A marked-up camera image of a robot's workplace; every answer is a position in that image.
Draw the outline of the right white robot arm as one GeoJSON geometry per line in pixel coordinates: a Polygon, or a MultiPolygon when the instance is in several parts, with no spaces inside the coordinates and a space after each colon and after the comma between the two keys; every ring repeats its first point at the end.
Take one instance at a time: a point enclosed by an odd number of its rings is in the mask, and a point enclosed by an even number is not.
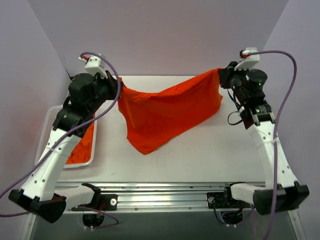
{"type": "Polygon", "coordinates": [[[252,138],[263,166],[265,186],[244,182],[232,183],[222,193],[223,203],[234,206],[239,201],[255,206],[260,215],[296,210],[309,196],[307,185],[301,185],[293,174],[277,133],[276,116],[265,99],[263,86],[268,78],[259,69],[242,69],[232,61],[218,70],[220,86],[232,90],[230,98],[245,129],[252,138]]]}

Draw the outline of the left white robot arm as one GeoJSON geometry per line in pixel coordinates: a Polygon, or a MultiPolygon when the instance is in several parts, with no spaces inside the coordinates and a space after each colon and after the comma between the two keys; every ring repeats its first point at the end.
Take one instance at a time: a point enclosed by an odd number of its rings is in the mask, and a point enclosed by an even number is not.
{"type": "Polygon", "coordinates": [[[96,115],[105,101],[115,105],[123,84],[108,71],[80,73],[68,86],[69,96],[52,124],[49,140],[37,165],[26,175],[20,189],[11,189],[9,200],[43,220],[54,223],[67,209],[99,208],[101,190],[82,183],[56,192],[56,184],[74,148],[89,126],[106,113],[96,115]]]}

